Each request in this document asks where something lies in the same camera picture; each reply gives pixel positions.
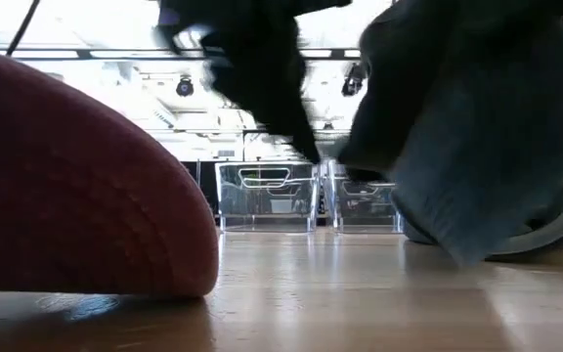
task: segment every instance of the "plastic storage container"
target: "plastic storage container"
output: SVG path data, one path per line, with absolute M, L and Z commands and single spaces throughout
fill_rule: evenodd
M 327 213 L 338 233 L 401 233 L 403 221 L 390 200 L 395 185 L 387 182 L 350 181 L 344 167 L 327 162 L 323 177 Z
M 216 164 L 225 232 L 310 233 L 316 229 L 319 173 L 304 161 Z

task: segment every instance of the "wooden table surface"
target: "wooden table surface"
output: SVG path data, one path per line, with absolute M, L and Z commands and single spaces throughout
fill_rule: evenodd
M 0 351 L 563 352 L 563 251 L 461 270 L 395 235 L 221 247 L 201 300 L 0 293 Z

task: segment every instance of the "clear plastic bin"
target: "clear plastic bin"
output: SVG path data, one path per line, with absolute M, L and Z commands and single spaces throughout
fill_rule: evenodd
M 327 162 L 323 177 L 327 213 L 338 233 L 401 233 L 403 221 L 390 200 L 395 185 L 386 182 L 350 181 L 344 166 Z
M 225 232 L 316 230 L 319 173 L 304 161 L 216 164 L 219 220 Z

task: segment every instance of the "spotlight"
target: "spotlight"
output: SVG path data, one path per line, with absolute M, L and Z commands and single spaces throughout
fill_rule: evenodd
M 342 96 L 352 97 L 362 90 L 367 73 L 359 64 L 353 64 L 342 85 Z
M 180 97 L 191 96 L 195 92 L 191 78 L 186 75 L 182 76 L 180 78 L 180 82 L 177 84 L 177 89 L 175 90 L 175 92 Z

